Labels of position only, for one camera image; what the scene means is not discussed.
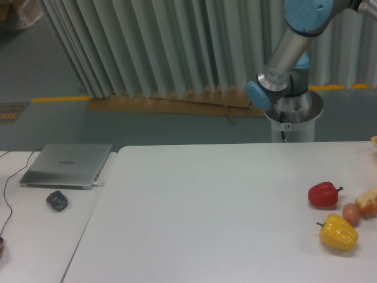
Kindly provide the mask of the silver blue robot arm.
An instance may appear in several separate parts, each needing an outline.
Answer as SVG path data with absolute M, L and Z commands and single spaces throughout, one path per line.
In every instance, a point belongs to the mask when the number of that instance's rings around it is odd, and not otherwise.
M 254 106 L 279 123 L 303 123 L 322 112 L 321 97 L 309 91 L 305 50 L 345 9 L 376 18 L 376 1 L 285 1 L 287 30 L 256 81 L 246 86 Z

